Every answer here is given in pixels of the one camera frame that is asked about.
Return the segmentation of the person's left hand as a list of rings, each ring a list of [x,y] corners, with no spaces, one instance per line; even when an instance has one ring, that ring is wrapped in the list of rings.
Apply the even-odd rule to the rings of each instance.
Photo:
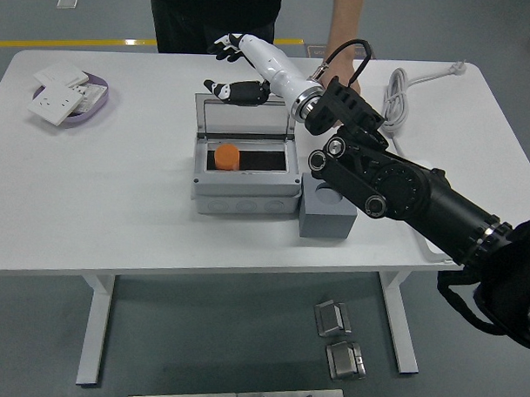
[[[354,55],[350,53],[339,53],[320,77],[319,82],[327,88],[334,77],[338,77],[339,82],[347,86],[351,77],[355,73]]]

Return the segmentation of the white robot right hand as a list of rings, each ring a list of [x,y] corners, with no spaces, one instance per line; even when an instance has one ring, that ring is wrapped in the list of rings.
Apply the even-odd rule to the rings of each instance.
[[[208,51],[230,63],[244,57],[263,78],[232,84],[204,81],[205,88],[227,104],[257,106],[273,94],[284,100],[293,119],[303,122],[324,93],[323,86],[303,76],[283,51],[254,35],[226,34]]]

